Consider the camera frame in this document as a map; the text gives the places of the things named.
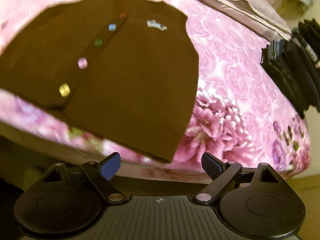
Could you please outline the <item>pink floral bed blanket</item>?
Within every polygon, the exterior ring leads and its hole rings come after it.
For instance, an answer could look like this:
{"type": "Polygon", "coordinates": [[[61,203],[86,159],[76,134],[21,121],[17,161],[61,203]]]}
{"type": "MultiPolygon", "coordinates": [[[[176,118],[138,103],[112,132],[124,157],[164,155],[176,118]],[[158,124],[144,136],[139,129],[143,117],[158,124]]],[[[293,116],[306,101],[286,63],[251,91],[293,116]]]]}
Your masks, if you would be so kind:
{"type": "MultiPolygon", "coordinates": [[[[1,47],[49,6],[78,0],[1,0],[1,47]]],[[[163,1],[188,20],[197,50],[199,92],[191,126],[173,161],[162,164],[57,120],[4,90],[1,136],[72,164],[121,155],[119,176],[207,183],[202,152],[256,167],[269,163],[285,178],[310,165],[306,122],[260,65],[267,41],[198,0],[163,1]]]]}

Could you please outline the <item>brown knit cardigan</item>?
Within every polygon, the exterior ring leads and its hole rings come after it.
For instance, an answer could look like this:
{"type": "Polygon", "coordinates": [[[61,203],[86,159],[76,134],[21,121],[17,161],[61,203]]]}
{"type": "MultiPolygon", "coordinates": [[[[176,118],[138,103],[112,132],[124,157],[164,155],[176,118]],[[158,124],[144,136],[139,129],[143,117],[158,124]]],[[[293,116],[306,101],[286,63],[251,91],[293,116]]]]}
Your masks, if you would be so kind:
{"type": "Polygon", "coordinates": [[[148,0],[41,12],[1,55],[1,88],[63,122],[169,163],[193,112],[199,56],[187,16],[148,0]]]}

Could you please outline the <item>beige folded duvet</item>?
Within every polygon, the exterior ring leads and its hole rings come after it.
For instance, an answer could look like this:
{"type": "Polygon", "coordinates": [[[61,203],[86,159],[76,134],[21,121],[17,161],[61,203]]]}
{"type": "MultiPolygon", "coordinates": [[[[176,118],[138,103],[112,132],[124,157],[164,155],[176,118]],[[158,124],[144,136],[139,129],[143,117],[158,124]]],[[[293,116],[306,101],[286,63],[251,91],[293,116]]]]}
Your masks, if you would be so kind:
{"type": "Polygon", "coordinates": [[[291,29],[266,0],[199,0],[272,41],[289,40],[291,29]]]}

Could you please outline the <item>stack of dark folded clothes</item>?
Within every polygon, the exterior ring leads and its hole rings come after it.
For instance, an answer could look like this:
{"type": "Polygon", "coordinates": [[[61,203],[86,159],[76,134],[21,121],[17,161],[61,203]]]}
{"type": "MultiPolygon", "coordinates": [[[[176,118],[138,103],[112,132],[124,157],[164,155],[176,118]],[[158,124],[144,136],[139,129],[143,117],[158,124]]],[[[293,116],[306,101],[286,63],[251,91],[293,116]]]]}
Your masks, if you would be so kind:
{"type": "Polygon", "coordinates": [[[310,106],[319,111],[319,23],[303,20],[289,40],[262,49],[261,66],[301,118],[310,106]]]}

